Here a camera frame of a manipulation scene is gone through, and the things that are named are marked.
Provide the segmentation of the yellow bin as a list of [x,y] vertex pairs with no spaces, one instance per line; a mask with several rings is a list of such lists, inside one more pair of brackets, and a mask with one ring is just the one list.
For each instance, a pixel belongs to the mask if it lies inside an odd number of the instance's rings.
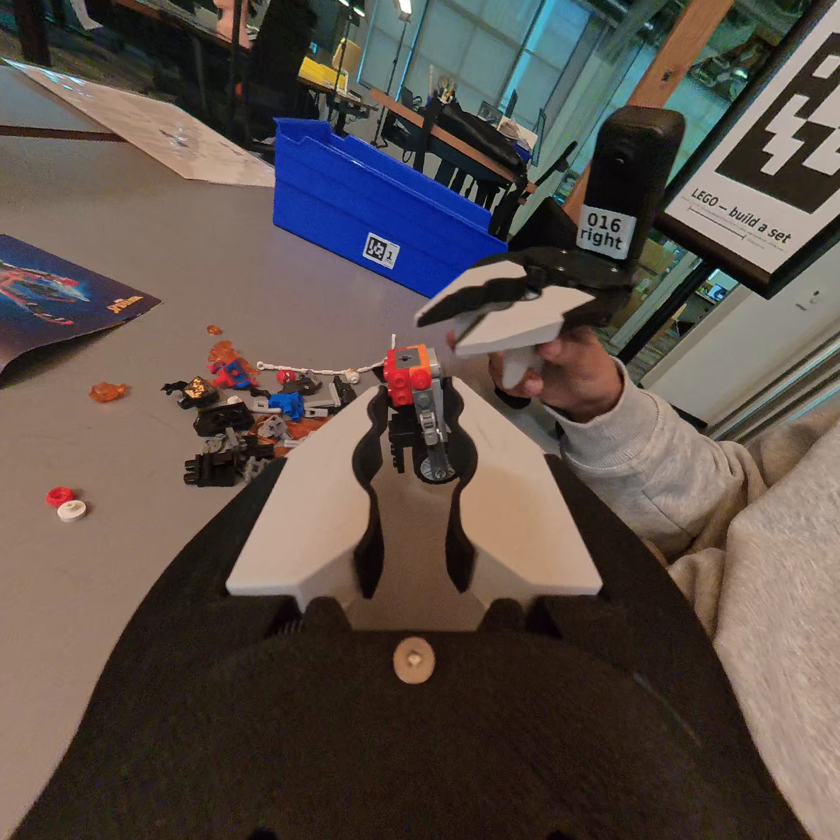
[[340,96],[348,94],[349,75],[345,69],[339,70],[309,57],[304,57],[297,79],[316,91],[336,91]]

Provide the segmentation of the lego instruction booklet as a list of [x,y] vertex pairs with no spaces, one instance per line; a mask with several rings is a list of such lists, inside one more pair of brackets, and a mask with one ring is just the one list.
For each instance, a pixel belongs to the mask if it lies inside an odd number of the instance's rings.
[[59,350],[108,333],[161,304],[148,292],[1,236],[1,385]]

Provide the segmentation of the black framed marker sign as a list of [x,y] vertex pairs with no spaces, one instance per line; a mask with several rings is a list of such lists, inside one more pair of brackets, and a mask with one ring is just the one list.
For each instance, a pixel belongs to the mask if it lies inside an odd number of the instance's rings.
[[838,242],[839,3],[813,2],[668,187],[655,227],[770,300]]

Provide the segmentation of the wooden post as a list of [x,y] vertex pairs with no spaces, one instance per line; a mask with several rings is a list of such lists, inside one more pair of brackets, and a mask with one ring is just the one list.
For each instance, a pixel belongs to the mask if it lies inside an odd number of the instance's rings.
[[[561,113],[570,137],[586,139],[594,129],[638,54],[638,32],[665,5],[632,2],[617,25],[598,39],[572,87],[570,108]],[[684,2],[626,103],[662,109],[732,5],[733,1]]]

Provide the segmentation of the pile of lego pieces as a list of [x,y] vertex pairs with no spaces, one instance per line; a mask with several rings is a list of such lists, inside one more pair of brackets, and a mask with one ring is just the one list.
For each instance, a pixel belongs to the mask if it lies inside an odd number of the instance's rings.
[[178,407],[193,415],[201,445],[184,463],[184,485],[229,488],[254,480],[351,404],[362,376],[381,366],[334,370],[252,364],[231,341],[216,341],[207,356],[207,376],[161,388],[178,396]]

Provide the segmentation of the studio light on stand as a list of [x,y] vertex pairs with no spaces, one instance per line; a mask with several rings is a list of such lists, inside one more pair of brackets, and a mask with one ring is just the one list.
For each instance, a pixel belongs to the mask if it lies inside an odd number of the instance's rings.
[[371,85],[395,98],[404,76],[413,33],[416,2],[377,2],[367,52],[366,77]]

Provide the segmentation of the large printed paper sheet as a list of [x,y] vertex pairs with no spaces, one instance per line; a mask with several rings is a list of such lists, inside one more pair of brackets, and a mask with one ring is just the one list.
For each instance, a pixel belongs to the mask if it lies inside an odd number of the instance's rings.
[[172,103],[11,59],[4,63],[186,180],[275,185],[272,166]]

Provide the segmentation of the blue plastic bin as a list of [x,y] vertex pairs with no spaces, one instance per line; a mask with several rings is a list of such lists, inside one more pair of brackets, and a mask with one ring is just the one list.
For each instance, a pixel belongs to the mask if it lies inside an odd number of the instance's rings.
[[274,225],[432,298],[505,253],[490,212],[329,122],[276,118]]

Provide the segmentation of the wooden top office desk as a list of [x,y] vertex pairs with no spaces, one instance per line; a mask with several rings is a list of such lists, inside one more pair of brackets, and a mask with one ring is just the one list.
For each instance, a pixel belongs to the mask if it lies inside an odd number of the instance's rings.
[[413,168],[424,174],[426,158],[431,155],[437,160],[437,171],[433,173],[436,182],[454,187],[456,191],[464,185],[467,176],[476,182],[510,186],[517,182],[517,172],[503,165],[467,140],[462,140],[441,128],[431,119],[426,119],[406,105],[383,91],[373,88],[371,96],[381,106],[383,113],[392,114],[395,121],[411,125],[413,140],[410,143],[414,154]]

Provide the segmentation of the black chair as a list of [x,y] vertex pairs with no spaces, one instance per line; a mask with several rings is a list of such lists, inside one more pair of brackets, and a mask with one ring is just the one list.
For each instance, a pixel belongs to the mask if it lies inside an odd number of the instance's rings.
[[518,232],[520,247],[524,249],[571,249],[577,238],[577,223],[565,212],[564,205],[551,196],[541,201]]

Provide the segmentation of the partly built lego motorcycle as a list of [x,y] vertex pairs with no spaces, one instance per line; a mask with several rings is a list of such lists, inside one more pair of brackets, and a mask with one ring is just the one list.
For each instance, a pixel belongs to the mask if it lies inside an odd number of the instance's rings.
[[390,415],[387,433],[392,463],[406,472],[412,457],[415,476],[430,485],[456,477],[448,458],[445,377],[436,351],[424,344],[392,349],[385,357],[383,378]]

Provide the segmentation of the person's right forearm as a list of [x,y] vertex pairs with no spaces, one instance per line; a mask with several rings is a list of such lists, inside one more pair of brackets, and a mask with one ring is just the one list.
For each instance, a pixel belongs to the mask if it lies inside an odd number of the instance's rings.
[[582,422],[546,407],[563,432],[568,466],[668,565],[722,557],[733,519],[768,488],[760,458],[700,433],[607,360],[622,387],[610,411]]

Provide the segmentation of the black bag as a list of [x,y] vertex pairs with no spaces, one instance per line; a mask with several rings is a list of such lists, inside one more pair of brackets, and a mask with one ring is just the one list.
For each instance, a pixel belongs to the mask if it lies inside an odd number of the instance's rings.
[[464,111],[457,100],[453,99],[442,106],[436,125],[510,171],[519,174],[526,171],[526,162],[509,138],[491,123]]

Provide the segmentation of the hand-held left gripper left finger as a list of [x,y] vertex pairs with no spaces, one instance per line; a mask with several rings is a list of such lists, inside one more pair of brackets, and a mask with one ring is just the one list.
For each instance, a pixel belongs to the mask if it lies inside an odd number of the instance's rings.
[[227,581],[232,596],[282,595],[304,610],[373,598],[384,538],[373,480],[383,466],[386,390],[358,396],[290,454]]

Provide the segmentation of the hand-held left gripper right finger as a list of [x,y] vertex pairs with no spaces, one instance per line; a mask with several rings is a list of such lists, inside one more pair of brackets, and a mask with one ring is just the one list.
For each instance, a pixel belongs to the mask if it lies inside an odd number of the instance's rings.
[[598,595],[602,577],[551,469],[559,460],[455,376],[445,416],[457,477],[445,558],[456,590],[525,610],[544,596]]

